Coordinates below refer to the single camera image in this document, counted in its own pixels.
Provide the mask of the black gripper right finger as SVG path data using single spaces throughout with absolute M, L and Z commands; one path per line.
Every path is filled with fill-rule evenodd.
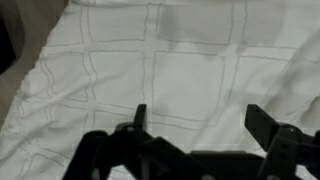
M 247 106 L 245 127 L 265 152 L 268 151 L 280 129 L 293 128 L 294 135 L 300 137 L 297 162 L 305 167 L 319 166 L 319 145 L 315 143 L 315 135 L 305 134 L 294 125 L 277 122 L 256 104 Z

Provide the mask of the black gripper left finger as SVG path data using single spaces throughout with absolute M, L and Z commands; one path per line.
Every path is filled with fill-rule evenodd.
M 147 105 L 139 104 L 137 106 L 134 118 L 130 122 L 123 122 L 116 126 L 116 132 L 133 133 L 136 130 L 145 131 L 147 126 L 146 120 Z

